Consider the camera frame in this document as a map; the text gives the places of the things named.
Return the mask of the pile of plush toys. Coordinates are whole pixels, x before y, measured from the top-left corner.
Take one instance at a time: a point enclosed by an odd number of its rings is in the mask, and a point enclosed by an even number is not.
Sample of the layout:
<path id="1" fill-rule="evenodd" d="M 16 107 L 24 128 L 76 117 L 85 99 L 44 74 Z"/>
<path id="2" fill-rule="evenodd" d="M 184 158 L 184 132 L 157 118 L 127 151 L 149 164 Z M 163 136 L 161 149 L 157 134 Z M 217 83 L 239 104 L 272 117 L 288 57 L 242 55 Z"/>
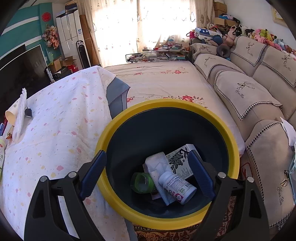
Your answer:
<path id="1" fill-rule="evenodd" d="M 196 28 L 189 32 L 187 36 L 190 38 L 190 45 L 201 43 L 215 47 L 226 45 L 228 48 L 234 46 L 236 37 L 248 37 L 259 43 L 271 46 L 283 52 L 290 59 L 295 60 L 295 49 L 286 44 L 284 39 L 272 34 L 267 29 L 253 29 L 241 25 L 240 20 L 226 13 L 215 17 L 213 23 L 208 28 Z"/>

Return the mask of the floral bed mattress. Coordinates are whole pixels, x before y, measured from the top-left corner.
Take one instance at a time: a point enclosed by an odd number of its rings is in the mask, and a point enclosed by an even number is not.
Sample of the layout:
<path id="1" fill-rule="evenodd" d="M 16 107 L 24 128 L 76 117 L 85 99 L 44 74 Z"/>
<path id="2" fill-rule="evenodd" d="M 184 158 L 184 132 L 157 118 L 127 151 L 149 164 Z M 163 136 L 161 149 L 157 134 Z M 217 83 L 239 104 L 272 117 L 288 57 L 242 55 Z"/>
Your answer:
<path id="1" fill-rule="evenodd" d="M 212 111 L 229 127 L 243 155 L 245 143 L 227 107 L 196 67 L 188 61 L 145 62 L 109 66 L 108 71 L 130 86 L 127 105 L 153 99 L 178 99 Z"/>

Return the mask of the floral printed carton box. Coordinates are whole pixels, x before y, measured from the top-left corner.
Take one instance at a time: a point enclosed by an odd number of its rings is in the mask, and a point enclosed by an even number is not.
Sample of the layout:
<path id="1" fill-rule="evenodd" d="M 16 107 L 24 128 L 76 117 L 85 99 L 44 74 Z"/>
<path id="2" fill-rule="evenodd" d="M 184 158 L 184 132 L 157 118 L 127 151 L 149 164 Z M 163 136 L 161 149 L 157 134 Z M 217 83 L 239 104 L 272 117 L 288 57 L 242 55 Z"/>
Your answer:
<path id="1" fill-rule="evenodd" d="M 192 150 L 196 151 L 195 146 L 193 144 L 186 144 L 166 155 L 171 171 L 183 179 L 187 179 L 193 175 L 188 163 L 188 155 Z"/>

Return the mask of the red snack wrapper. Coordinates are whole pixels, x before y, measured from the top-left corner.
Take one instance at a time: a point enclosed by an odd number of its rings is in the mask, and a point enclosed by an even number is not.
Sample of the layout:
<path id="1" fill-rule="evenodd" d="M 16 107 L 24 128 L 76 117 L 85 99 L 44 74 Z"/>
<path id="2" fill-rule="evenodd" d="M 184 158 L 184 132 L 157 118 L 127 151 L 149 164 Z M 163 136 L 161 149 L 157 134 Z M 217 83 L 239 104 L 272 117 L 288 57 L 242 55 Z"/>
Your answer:
<path id="1" fill-rule="evenodd" d="M 6 139 L 9 140 L 11 138 L 12 138 L 12 133 L 8 133 L 7 136 L 6 136 Z"/>

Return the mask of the cluttered glass side table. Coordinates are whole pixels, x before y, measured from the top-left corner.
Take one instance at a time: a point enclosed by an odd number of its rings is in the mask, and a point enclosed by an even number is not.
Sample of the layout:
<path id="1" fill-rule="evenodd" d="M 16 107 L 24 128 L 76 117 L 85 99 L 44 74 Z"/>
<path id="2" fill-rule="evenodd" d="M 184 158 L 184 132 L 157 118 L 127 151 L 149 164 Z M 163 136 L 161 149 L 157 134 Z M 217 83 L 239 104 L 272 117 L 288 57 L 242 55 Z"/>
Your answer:
<path id="1" fill-rule="evenodd" d="M 181 44 L 163 45 L 153 50 L 126 54 L 125 60 L 127 63 L 189 60 L 189 48 L 184 48 Z"/>

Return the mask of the beige sofa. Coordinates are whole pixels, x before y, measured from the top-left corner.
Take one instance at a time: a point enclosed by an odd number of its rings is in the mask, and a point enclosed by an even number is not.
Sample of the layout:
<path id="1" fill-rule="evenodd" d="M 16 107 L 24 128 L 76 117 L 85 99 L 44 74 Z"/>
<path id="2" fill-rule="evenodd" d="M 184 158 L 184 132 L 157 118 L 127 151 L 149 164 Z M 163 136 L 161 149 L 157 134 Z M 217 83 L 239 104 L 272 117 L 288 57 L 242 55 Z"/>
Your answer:
<path id="1" fill-rule="evenodd" d="M 234 39 L 229 58 L 222 45 L 190 48 L 240 131 L 241 176 L 254 178 L 276 235 L 295 211 L 295 60 L 245 36 Z"/>

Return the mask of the black tower fan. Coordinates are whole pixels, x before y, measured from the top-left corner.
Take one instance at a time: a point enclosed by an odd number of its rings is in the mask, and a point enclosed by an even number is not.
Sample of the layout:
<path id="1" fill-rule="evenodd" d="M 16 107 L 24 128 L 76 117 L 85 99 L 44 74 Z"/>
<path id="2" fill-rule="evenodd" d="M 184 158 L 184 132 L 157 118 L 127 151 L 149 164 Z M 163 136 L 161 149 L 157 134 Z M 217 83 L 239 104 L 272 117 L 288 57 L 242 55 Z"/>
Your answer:
<path id="1" fill-rule="evenodd" d="M 89 68 L 91 66 L 87 50 L 83 41 L 78 40 L 76 42 L 76 48 L 78 52 L 78 57 L 80 59 L 81 65 L 83 69 Z"/>

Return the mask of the yellow rimmed trash bin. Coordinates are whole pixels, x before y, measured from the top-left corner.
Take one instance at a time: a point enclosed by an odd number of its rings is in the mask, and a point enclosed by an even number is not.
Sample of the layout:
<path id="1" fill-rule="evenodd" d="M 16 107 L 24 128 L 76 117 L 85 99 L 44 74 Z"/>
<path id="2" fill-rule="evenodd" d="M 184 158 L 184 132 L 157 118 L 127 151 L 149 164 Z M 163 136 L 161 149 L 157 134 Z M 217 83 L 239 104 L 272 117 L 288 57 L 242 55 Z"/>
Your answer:
<path id="1" fill-rule="evenodd" d="M 210 206 L 200 190 L 187 204 L 165 205 L 130 186 L 132 175 L 143 170 L 147 157 L 168 154 L 185 144 L 193 144 L 202 160 L 217 171 L 238 177 L 234 136 L 210 110 L 172 99 L 150 100 L 124 110 L 106 126 L 96 146 L 107 156 L 97 182 L 105 200 L 125 219 L 147 228 L 178 230 L 200 223 Z"/>

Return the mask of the paper cup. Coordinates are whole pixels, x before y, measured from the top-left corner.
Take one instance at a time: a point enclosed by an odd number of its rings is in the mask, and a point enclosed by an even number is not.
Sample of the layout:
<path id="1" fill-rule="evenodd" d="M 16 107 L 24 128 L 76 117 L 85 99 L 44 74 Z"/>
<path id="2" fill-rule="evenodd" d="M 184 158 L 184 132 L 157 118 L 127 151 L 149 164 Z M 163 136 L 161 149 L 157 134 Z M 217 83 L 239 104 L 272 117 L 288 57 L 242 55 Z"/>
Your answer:
<path id="1" fill-rule="evenodd" d="M 18 112 L 20 110 L 20 99 L 15 101 L 11 107 L 5 112 L 5 117 L 11 125 L 15 125 Z"/>

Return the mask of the white dotted tablecloth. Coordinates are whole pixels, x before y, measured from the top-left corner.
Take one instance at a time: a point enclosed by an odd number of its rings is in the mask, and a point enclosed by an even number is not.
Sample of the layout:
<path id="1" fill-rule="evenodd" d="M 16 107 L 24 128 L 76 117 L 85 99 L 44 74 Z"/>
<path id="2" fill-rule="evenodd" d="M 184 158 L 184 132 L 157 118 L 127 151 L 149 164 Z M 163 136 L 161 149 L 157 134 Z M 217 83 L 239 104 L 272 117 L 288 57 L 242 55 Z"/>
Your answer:
<path id="1" fill-rule="evenodd" d="M 93 159 L 111 121 L 106 93 L 114 78 L 93 66 L 28 98 L 33 118 L 24 121 L 17 141 L 8 142 L 1 176 L 1 211 L 19 237 L 39 178 L 63 178 Z"/>

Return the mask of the sheer window curtains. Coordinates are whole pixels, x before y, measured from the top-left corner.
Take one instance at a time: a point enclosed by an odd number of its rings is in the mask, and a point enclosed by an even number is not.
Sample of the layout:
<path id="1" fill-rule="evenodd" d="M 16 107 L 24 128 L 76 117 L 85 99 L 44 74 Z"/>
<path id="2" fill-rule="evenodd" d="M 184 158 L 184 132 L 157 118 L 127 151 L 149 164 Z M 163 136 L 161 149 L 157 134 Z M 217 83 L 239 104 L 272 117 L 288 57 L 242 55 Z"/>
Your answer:
<path id="1" fill-rule="evenodd" d="M 213 1 L 78 1 L 86 16 L 101 66 L 120 65 L 125 56 L 169 40 L 189 45 L 188 33 L 209 27 Z"/>

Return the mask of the white foam fruit net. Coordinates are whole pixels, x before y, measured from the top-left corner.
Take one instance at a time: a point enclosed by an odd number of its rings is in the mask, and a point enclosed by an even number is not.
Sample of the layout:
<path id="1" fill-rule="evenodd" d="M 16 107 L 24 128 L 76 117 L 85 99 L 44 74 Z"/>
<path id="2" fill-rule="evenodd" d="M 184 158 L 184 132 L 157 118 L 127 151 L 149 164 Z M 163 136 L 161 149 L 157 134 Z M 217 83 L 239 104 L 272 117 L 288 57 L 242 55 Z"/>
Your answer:
<path id="1" fill-rule="evenodd" d="M 18 114 L 16 116 L 16 122 L 15 122 L 14 130 L 13 130 L 13 141 L 14 142 L 18 141 L 20 134 L 21 134 L 21 130 L 22 130 L 23 122 L 24 122 L 24 118 L 25 118 L 26 101 L 27 101 L 27 91 L 25 88 L 23 88 L 22 94 L 20 95 L 20 102 L 18 105 Z"/>

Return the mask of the green label drink bottle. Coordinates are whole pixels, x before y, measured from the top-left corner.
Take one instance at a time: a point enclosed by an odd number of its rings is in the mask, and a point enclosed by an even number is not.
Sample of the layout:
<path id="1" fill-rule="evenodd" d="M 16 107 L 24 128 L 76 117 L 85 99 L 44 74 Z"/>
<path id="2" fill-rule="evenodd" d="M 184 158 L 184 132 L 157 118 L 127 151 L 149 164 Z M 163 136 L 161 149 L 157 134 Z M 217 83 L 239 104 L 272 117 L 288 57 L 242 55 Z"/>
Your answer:
<path id="1" fill-rule="evenodd" d="M 3 172 L 5 149 L 6 149 L 6 139 L 3 136 L 0 136 L 0 175 L 2 175 L 2 172 Z"/>

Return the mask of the framed wall painting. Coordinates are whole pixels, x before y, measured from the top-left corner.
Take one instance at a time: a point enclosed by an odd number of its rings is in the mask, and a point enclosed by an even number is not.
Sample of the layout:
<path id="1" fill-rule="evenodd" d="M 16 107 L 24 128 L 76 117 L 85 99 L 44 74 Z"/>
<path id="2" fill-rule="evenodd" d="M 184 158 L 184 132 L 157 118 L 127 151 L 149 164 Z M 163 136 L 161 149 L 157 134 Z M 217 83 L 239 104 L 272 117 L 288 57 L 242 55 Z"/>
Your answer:
<path id="1" fill-rule="evenodd" d="M 281 15 L 278 13 L 278 11 L 271 6 L 271 14 L 273 17 L 273 21 L 277 24 L 283 25 L 285 27 L 288 27 L 287 24 L 285 23 L 284 19 L 281 17 Z"/>

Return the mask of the large black television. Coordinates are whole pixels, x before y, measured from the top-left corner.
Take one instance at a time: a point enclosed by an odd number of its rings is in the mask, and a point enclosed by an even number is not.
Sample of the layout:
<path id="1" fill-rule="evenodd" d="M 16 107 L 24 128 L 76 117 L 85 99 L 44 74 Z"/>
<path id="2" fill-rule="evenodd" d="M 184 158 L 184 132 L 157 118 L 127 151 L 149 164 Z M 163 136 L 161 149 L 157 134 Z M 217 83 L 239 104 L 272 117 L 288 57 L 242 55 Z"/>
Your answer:
<path id="1" fill-rule="evenodd" d="M 1 68 L 1 118 L 20 97 L 23 88 L 30 97 L 50 85 L 46 68 L 40 45 L 25 51 Z"/>

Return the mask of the white supplement bottle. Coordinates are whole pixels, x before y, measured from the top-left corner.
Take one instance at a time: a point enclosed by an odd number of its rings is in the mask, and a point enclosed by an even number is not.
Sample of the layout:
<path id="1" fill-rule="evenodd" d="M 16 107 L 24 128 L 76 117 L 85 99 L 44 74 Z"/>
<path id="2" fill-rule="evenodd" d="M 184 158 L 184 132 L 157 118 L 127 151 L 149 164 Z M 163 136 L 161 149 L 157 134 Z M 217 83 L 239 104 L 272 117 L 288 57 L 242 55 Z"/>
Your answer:
<path id="1" fill-rule="evenodd" d="M 195 186 L 170 171 L 166 171 L 159 177 L 159 184 L 182 205 L 185 205 L 197 191 Z"/>

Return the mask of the artificial flower decoration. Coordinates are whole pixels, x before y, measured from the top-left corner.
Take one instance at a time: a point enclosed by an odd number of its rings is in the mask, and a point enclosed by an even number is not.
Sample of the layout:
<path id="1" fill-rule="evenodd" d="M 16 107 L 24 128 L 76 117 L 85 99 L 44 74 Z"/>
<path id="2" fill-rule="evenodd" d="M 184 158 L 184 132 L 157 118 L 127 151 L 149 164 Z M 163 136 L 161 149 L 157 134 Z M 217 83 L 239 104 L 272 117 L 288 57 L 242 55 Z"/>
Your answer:
<path id="1" fill-rule="evenodd" d="M 58 39 L 58 31 L 55 26 L 47 25 L 42 38 L 46 42 L 48 48 L 53 47 L 53 49 L 57 49 L 59 47 L 60 42 Z"/>

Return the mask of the green clear plastic cup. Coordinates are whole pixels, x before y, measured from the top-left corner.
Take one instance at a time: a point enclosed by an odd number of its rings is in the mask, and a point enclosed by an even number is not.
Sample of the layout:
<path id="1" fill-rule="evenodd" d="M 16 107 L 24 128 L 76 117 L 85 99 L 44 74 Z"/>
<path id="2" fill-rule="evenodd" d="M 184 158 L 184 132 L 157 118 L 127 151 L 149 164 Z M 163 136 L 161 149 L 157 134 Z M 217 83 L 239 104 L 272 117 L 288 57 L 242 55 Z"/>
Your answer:
<path id="1" fill-rule="evenodd" d="M 156 190 L 149 173 L 134 173 L 130 185 L 134 192 L 140 194 L 152 193 Z"/>

